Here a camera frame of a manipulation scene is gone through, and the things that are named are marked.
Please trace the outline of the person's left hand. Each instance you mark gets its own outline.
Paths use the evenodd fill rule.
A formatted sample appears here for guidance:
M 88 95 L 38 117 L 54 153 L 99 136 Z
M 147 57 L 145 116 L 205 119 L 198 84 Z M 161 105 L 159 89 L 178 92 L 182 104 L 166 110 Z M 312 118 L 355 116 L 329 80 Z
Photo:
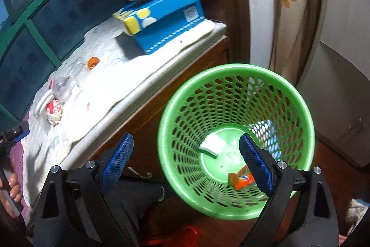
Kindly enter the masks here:
M 9 178 L 9 186 L 11 188 L 9 195 L 15 203 L 20 203 L 23 198 L 23 193 L 21 191 L 21 185 L 18 181 L 17 172 L 13 172 Z M 1 203 L 5 208 L 6 212 L 13 218 L 17 219 L 18 216 L 12 210 L 10 203 L 5 199 L 4 194 L 1 192 Z

